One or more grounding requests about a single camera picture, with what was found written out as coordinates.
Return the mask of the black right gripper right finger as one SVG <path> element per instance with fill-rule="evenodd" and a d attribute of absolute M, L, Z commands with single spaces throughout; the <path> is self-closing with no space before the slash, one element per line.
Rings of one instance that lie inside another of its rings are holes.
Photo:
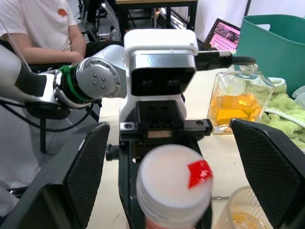
<path fill-rule="evenodd" d="M 275 229 L 305 227 L 305 155 L 281 131 L 232 119 L 246 178 Z"/>

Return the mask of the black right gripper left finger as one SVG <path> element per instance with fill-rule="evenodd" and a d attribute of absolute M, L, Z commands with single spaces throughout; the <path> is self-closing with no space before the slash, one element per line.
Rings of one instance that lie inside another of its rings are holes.
<path fill-rule="evenodd" d="M 74 132 L 42 167 L 2 229 L 85 229 L 102 177 L 110 125 Z"/>

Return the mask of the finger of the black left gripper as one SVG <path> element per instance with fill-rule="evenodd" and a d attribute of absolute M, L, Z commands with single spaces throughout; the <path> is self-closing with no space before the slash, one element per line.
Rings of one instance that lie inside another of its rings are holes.
<path fill-rule="evenodd" d="M 194 138 L 189 138 L 189 146 L 200 156 L 203 156 L 200 147 Z M 206 211 L 204 212 L 204 214 L 202 215 L 202 217 L 195 226 L 196 229 L 210 229 L 212 227 L 212 217 L 213 217 L 212 199 L 210 199 L 208 203 L 209 205 Z"/>
<path fill-rule="evenodd" d="M 145 217 L 136 195 L 136 179 L 139 164 L 133 162 L 132 150 L 133 142 L 126 141 L 120 143 L 118 172 L 119 195 L 129 228 L 144 229 Z"/>

